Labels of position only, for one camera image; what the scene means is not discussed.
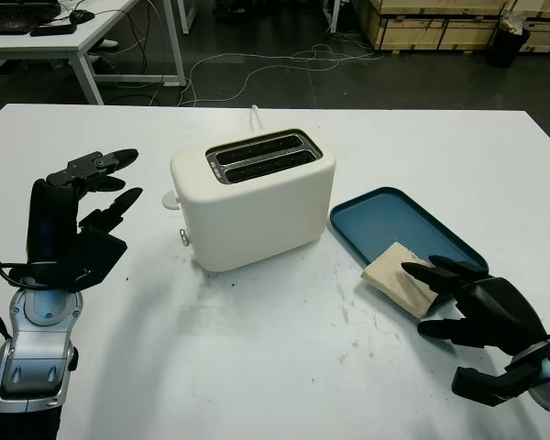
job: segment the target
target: table surface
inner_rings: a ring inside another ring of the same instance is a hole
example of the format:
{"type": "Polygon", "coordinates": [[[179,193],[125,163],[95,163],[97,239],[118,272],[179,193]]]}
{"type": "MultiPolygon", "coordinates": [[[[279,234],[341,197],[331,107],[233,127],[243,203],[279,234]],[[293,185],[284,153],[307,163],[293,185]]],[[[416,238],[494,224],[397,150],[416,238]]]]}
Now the table surface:
{"type": "MultiPolygon", "coordinates": [[[[337,156],[331,205],[405,191],[512,281],[550,332],[550,139],[523,112],[265,110],[265,129],[317,133],[337,156]]],[[[128,251],[83,293],[64,439],[548,439],[528,395],[488,408],[450,390],[457,366],[501,374],[495,349],[419,337],[326,229],[226,273],[183,247],[179,149],[252,133],[247,109],[10,104],[0,112],[0,259],[24,261],[34,180],[94,150],[136,148],[117,173],[143,195],[114,234],[128,251]]],[[[113,194],[82,200],[80,217],[113,194]]],[[[0,313],[14,291],[0,280],[0,313]]],[[[438,315],[459,317],[451,305],[438,315]]]]}
{"type": "MultiPolygon", "coordinates": [[[[85,9],[95,14],[103,11],[120,9],[129,12],[138,0],[85,0],[80,9],[85,9]]],[[[64,0],[61,2],[61,14],[59,17],[66,17],[69,12],[65,6],[72,11],[78,0],[64,0]]],[[[0,35],[0,51],[65,51],[78,50],[89,41],[94,34],[102,31],[113,20],[123,16],[122,12],[113,11],[96,15],[93,20],[78,25],[77,30],[69,35],[53,35],[47,37],[31,37],[26,35],[0,35]]]]}

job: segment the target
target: plastic tray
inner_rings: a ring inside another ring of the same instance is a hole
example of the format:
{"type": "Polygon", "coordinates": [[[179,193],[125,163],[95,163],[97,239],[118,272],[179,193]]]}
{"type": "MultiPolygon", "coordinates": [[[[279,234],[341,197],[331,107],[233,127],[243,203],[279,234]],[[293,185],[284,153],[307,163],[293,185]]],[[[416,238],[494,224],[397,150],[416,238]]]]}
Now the plastic tray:
{"type": "Polygon", "coordinates": [[[395,188],[379,188],[341,203],[330,223],[365,266],[398,241],[421,259],[442,255],[489,270],[485,259],[418,203],[395,188]]]}

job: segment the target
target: robotic arm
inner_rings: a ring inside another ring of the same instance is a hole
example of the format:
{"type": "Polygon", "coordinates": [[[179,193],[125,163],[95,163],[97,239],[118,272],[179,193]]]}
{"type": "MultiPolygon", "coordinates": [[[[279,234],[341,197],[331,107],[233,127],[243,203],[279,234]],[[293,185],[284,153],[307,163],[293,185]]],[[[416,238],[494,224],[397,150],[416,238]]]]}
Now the robotic arm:
{"type": "Polygon", "coordinates": [[[125,183],[109,174],[130,165],[135,149],[95,152],[69,162],[33,185],[27,231],[27,264],[3,264],[0,275],[18,287],[10,302],[13,335],[0,317],[0,439],[54,439],[79,352],[70,340],[80,317],[80,290],[102,282],[127,250],[109,235],[142,193],[124,192],[103,211],[77,224],[79,201],[89,192],[111,192],[125,183]]]}
{"type": "Polygon", "coordinates": [[[504,278],[449,258],[431,256],[430,261],[433,268],[417,263],[401,265],[432,291],[453,295],[465,318],[421,322],[418,333],[450,339],[460,346],[494,346],[512,356],[506,372],[498,377],[459,367],[452,382],[453,393],[496,406],[529,391],[550,412],[550,335],[532,306],[504,278]]]}

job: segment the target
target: toaster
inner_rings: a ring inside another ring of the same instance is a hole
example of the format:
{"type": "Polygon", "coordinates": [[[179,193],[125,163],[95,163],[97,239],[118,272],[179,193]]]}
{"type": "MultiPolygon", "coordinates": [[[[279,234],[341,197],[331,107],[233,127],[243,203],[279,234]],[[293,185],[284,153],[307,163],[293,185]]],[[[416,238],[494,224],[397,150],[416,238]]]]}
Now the toaster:
{"type": "Polygon", "coordinates": [[[177,196],[164,204],[181,208],[181,241],[206,270],[266,259],[324,232],[336,159],[304,131],[187,148],[170,167],[177,196]]]}

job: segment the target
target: dark floor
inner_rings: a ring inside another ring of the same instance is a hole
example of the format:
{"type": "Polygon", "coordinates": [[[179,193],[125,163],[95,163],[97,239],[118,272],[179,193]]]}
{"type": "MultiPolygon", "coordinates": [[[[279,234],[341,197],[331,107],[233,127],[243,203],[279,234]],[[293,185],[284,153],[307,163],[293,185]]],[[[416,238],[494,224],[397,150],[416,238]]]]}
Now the dark floor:
{"type": "MultiPolygon", "coordinates": [[[[355,43],[328,38],[327,23],[317,7],[284,5],[278,13],[253,17],[236,25],[217,25],[212,16],[214,0],[198,0],[200,13],[192,34],[180,35],[181,53],[186,72],[199,60],[220,53],[253,53],[290,56],[325,43],[334,52],[360,56],[370,52],[355,43]]],[[[147,23],[146,3],[132,13],[137,25],[147,23]]],[[[151,14],[151,31],[147,45],[148,72],[172,73],[169,54],[163,61],[159,29],[151,14]]],[[[134,44],[135,38],[126,20],[108,35],[122,48],[134,44]]],[[[304,57],[312,56],[305,52],[304,57]]],[[[319,53],[319,57],[329,55],[319,53]]],[[[139,72],[138,48],[107,56],[121,72],[139,72]]],[[[262,60],[238,56],[220,57],[200,64],[193,73],[198,99],[227,99],[237,94],[247,76],[256,69],[283,65],[287,67],[259,71],[249,80],[244,92],[226,102],[199,102],[198,106],[245,107],[253,104],[273,108],[421,108],[421,109],[498,109],[525,110],[550,136],[550,56],[521,55],[508,70],[490,67],[478,54],[401,53],[384,55],[378,60],[347,60],[328,71],[330,61],[262,60]]],[[[116,105],[148,105],[157,86],[131,88],[101,86],[106,102],[116,105]]],[[[180,88],[159,91],[154,105],[176,105],[180,88]]],[[[183,101],[193,99],[187,91],[183,101]]],[[[0,77],[0,108],[6,103],[84,104],[82,91],[71,68],[63,63],[53,70],[48,63],[32,61],[0,77]]]]}

